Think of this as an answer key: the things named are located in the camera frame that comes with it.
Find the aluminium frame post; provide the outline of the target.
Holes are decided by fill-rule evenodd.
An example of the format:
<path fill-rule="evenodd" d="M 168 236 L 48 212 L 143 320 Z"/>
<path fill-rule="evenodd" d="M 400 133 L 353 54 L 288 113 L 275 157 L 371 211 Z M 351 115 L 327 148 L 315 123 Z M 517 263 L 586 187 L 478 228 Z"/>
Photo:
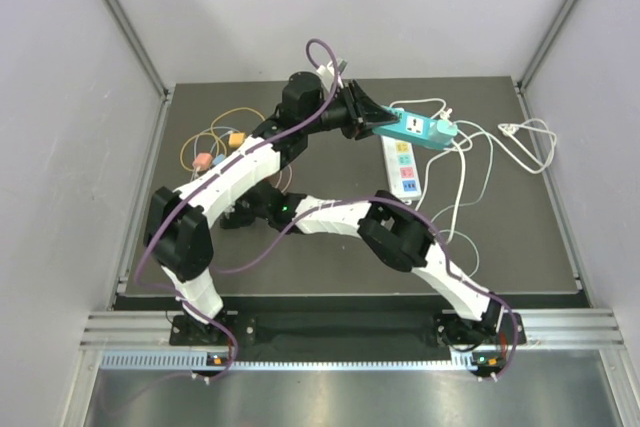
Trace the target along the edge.
<path fill-rule="evenodd" d="M 541 41 L 534 50 L 531 59 L 527 63 L 524 73 L 515 83 L 518 93 L 524 94 L 531 85 L 580 1 L 581 0 L 562 0 Z"/>
<path fill-rule="evenodd" d="M 169 87 L 154 66 L 122 3 L 120 0 L 102 1 L 154 91 L 161 99 L 166 99 L 170 93 Z"/>

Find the yellow usb charger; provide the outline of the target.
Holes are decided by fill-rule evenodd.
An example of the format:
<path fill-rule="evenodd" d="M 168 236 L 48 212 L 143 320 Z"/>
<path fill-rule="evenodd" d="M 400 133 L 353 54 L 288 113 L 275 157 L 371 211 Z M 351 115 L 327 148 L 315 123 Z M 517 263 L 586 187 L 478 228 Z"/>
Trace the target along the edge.
<path fill-rule="evenodd" d="M 232 132 L 228 138 L 228 145 L 232 149 L 238 149 L 246 140 L 246 134 L 243 132 Z"/>

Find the pink usb charger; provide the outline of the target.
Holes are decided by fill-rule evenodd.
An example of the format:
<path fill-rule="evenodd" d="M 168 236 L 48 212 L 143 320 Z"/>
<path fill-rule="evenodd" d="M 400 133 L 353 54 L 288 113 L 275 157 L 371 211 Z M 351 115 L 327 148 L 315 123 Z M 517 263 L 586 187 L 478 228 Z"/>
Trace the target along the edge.
<path fill-rule="evenodd" d="M 192 162 L 192 167 L 196 172 L 206 171 L 213 164 L 213 156 L 210 152 L 197 154 Z"/>

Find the right aluminium frame post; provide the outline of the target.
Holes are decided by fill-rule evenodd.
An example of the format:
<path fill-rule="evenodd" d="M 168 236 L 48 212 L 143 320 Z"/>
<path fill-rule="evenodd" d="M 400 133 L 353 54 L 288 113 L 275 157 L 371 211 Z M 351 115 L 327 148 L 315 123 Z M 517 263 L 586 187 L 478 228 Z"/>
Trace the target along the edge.
<path fill-rule="evenodd" d="M 518 93 L 524 94 L 531 85 L 580 1 L 581 0 L 562 0 L 541 41 L 534 50 L 531 59 L 527 63 L 524 73 L 515 83 Z"/>

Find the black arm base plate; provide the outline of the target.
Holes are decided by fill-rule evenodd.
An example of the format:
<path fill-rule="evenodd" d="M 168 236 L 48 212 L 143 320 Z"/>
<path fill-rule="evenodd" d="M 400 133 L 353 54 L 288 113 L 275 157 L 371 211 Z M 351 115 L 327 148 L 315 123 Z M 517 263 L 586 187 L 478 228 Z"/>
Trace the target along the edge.
<path fill-rule="evenodd" d="M 482 327 L 453 313 L 395 312 L 250 312 L 224 311 L 216 321 L 244 348 L 276 342 L 364 341 L 392 345 L 405 336 L 419 347 L 493 345 L 526 342 L 522 317 L 505 315 L 497 327 Z"/>

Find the left aluminium frame post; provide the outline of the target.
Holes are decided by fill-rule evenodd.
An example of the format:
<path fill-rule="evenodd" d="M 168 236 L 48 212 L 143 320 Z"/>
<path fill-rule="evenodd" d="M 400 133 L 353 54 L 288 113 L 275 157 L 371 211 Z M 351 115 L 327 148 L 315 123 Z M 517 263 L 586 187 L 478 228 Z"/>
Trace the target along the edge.
<path fill-rule="evenodd" d="M 166 99 L 170 93 L 169 87 L 154 66 L 122 3 L 120 0 L 102 1 L 154 91 L 161 99 Z"/>

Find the teal power strip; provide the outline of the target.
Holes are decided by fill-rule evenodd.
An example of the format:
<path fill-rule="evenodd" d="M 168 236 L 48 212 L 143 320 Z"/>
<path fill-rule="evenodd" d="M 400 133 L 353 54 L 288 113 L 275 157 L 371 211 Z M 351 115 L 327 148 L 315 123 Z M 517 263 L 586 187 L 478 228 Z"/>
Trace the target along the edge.
<path fill-rule="evenodd" d="M 440 150 L 430 140 L 429 130 L 435 121 L 442 119 L 435 119 L 413 112 L 406 112 L 403 109 L 388 109 L 397 114 L 400 121 L 393 125 L 375 127 L 373 129 L 374 134 L 405 141 L 428 149 Z"/>

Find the teal usb charger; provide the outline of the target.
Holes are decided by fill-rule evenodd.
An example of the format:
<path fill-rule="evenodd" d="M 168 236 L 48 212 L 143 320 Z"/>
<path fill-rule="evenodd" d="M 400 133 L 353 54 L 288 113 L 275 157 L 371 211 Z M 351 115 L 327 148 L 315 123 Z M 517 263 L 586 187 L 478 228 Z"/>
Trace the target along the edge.
<path fill-rule="evenodd" d="M 429 138 L 440 150 L 448 148 L 458 135 L 458 127 L 449 120 L 435 121 L 429 130 Z"/>

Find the white power strip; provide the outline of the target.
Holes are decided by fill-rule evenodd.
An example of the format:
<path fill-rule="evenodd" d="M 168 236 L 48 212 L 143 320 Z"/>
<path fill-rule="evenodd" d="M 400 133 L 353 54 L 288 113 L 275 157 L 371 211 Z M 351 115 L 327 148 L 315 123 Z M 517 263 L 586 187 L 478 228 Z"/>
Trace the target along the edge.
<path fill-rule="evenodd" d="M 389 191 L 406 204 L 422 195 L 413 144 L 381 136 Z"/>

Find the aluminium front rail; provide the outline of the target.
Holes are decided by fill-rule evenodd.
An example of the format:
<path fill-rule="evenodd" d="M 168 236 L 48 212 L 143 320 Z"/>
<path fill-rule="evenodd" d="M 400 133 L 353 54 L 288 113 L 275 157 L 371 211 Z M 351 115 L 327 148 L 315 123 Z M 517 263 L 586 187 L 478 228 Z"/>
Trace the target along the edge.
<path fill-rule="evenodd" d="M 607 309 L 520 309 L 526 349 L 616 349 L 624 340 Z M 85 349 L 155 349 L 169 345 L 169 323 L 156 311 L 95 312 L 80 346 Z"/>

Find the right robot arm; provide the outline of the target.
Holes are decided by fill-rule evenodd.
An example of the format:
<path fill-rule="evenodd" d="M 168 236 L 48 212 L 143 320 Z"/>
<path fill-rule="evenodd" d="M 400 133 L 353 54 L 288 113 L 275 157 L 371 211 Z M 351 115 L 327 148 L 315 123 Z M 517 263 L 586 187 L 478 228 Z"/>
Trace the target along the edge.
<path fill-rule="evenodd" d="M 450 259 L 445 244 L 424 219 L 387 191 L 347 202 L 306 194 L 284 194 L 261 182 L 227 209 L 223 229 L 239 229 L 261 219 L 285 234 L 335 234 L 362 240 L 387 267 L 428 283 L 455 315 L 438 327 L 449 345 L 477 347 L 502 332 L 504 303 Z"/>

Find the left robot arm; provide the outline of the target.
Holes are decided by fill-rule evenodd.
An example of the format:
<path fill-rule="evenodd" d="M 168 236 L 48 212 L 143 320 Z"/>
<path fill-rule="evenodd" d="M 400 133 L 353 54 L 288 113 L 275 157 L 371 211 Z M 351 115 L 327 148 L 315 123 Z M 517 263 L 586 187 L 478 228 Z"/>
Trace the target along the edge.
<path fill-rule="evenodd" d="M 200 178 L 152 195 L 144 255 L 153 257 L 170 278 L 197 337 L 212 344 L 226 334 L 223 301 L 209 272 L 214 255 L 210 229 L 224 211 L 295 160 L 307 148 L 309 135 L 339 129 L 359 140 L 398 120 L 356 81 L 335 78 L 325 87 L 317 74 L 297 72 L 283 88 L 274 113 L 234 153 Z"/>

